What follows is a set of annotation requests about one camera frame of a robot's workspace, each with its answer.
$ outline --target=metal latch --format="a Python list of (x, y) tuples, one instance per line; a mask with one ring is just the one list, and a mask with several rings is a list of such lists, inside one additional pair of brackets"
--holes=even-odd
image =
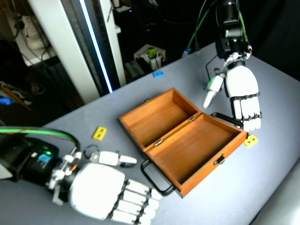
[(157, 147), (163, 142), (162, 139), (158, 139), (157, 141), (154, 142), (154, 146)]
[(189, 121), (189, 122), (193, 122), (195, 119), (196, 119), (195, 116), (191, 116), (191, 117), (188, 119), (188, 121)]
[(224, 162), (225, 162), (225, 156), (224, 154), (222, 154), (222, 156), (214, 162), (214, 165), (223, 164)]

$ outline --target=green cable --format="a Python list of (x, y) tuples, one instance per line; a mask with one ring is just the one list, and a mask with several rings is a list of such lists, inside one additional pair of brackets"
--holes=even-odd
[(207, 11), (205, 12), (205, 14), (203, 15), (203, 17), (202, 17), (202, 19), (201, 19), (201, 21), (199, 22), (199, 24), (198, 24), (198, 26), (197, 26), (197, 29), (196, 29), (196, 31), (193, 33), (193, 35), (192, 35), (192, 37), (191, 37), (191, 40), (189, 41), (189, 43), (188, 43), (188, 47), (190, 47), (191, 46), (191, 44), (192, 44), (192, 41), (193, 41), (193, 39), (194, 39), (194, 37), (195, 37), (195, 33), (199, 30), (199, 28), (200, 28), (200, 26), (202, 25), (202, 23), (203, 23), (203, 21), (204, 21), (204, 19), (205, 19), (205, 17), (207, 16), (207, 14), (209, 13), (209, 11), (210, 11), (210, 8), (215, 4), (217, 2), (217, 0), (215, 0), (213, 3), (211, 3), (211, 5), (210, 5), (210, 7), (209, 7), (209, 9), (207, 9)]
[(248, 41), (248, 37), (247, 37), (247, 34), (246, 34), (246, 28), (245, 28), (245, 23), (244, 23), (244, 20), (243, 20), (243, 16), (242, 16), (242, 13), (239, 11), (239, 16), (240, 16), (240, 21), (242, 23), (242, 27), (243, 27), (243, 35), (244, 35), (244, 39), (246, 42), (249, 42)]
[(34, 130), (34, 129), (27, 129), (27, 128), (1, 128), (0, 127), (0, 134), (35, 134), (35, 135), (50, 135), (50, 136), (57, 136), (62, 138), (67, 138), (74, 143), (78, 141), (71, 135), (67, 133), (58, 132), (58, 131), (51, 131), (51, 130)]

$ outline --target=wooden box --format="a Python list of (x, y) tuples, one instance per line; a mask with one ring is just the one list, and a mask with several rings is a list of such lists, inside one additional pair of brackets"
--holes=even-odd
[[(237, 120), (214, 114), (242, 127)], [(141, 166), (142, 172), (162, 195), (177, 189), (184, 197), (247, 137), (246, 131), (202, 113), (176, 89), (119, 119), (148, 156)], [(145, 172), (144, 168), (151, 162), (172, 183), (167, 190), (160, 190)]]

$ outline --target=blue light strip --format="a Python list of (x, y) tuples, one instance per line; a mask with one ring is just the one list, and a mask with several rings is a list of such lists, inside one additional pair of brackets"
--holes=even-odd
[(86, 8), (84, 0), (79, 0), (79, 1), (80, 1), (80, 5), (81, 5), (81, 8), (82, 8), (83, 14), (84, 14), (85, 21), (86, 21), (86, 23), (88, 25), (88, 28), (89, 28), (90, 36), (92, 38), (93, 45), (94, 45), (95, 50), (96, 50), (96, 54), (97, 54), (99, 62), (100, 62), (100, 66), (101, 66), (103, 74), (104, 74), (104, 78), (106, 80), (106, 84), (107, 84), (109, 93), (112, 93), (113, 90), (112, 90), (111, 84), (110, 84), (108, 76), (107, 76), (107, 72), (106, 72), (106, 69), (105, 69), (105, 66), (104, 66), (104, 62), (103, 62), (103, 59), (102, 59), (102, 56), (101, 56), (101, 53), (100, 53), (100, 48), (98, 46), (92, 24), (90, 22), (90, 16), (89, 16), (88, 10)]

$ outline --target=green light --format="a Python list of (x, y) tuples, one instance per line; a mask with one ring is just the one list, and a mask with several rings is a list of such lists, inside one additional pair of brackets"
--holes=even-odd
[(50, 151), (44, 151), (44, 153), (49, 155), (49, 156), (52, 155), (52, 152), (50, 152)]

